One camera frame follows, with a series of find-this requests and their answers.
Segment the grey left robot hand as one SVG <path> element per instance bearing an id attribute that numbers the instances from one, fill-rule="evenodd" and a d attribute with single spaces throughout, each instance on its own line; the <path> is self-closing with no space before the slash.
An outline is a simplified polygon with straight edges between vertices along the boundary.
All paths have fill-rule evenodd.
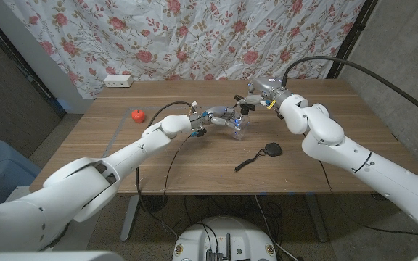
<path id="1" fill-rule="evenodd" d="M 217 106 L 205 110 L 201 115 L 196 116 L 195 119 L 191 119 L 190 123 L 192 129 L 200 129 L 204 125 L 214 124 L 241 131 L 247 127 L 248 118 L 231 107 Z"/>

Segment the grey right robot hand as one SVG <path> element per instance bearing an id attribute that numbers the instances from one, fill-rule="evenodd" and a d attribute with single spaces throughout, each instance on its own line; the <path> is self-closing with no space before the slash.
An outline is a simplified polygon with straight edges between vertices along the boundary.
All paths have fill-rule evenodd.
<path id="1" fill-rule="evenodd" d="M 248 83 L 248 95 L 241 98 L 237 104 L 262 104 L 269 109 L 279 109 L 282 102 L 291 95 L 291 91 L 282 87 L 280 79 L 255 78 Z"/>

